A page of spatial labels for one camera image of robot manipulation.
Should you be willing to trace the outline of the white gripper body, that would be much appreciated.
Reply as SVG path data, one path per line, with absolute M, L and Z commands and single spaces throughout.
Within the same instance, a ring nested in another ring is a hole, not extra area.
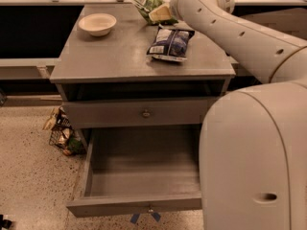
M 182 19 L 181 15 L 178 11 L 178 8 L 177 8 L 177 0 L 170 0 L 169 9 L 170 9 L 170 13 L 171 13 L 173 18 L 175 18 L 176 20 Z

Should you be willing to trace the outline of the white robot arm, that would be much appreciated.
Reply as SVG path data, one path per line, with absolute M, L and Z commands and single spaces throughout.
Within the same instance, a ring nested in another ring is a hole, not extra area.
M 234 0 L 170 0 L 167 13 L 259 81 L 219 98 L 203 120 L 204 229 L 306 230 L 306 42 L 236 17 L 233 9 Z

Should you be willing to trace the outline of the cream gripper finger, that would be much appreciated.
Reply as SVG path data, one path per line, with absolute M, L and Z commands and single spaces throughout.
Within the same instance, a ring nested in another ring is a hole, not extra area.
M 171 19 L 172 16 L 171 16 L 171 13 L 170 13 L 169 4 L 168 3 L 164 3 L 164 4 L 160 5 L 159 7 L 153 9 L 149 13 L 149 18 L 153 22 L 165 21 L 165 20 Z

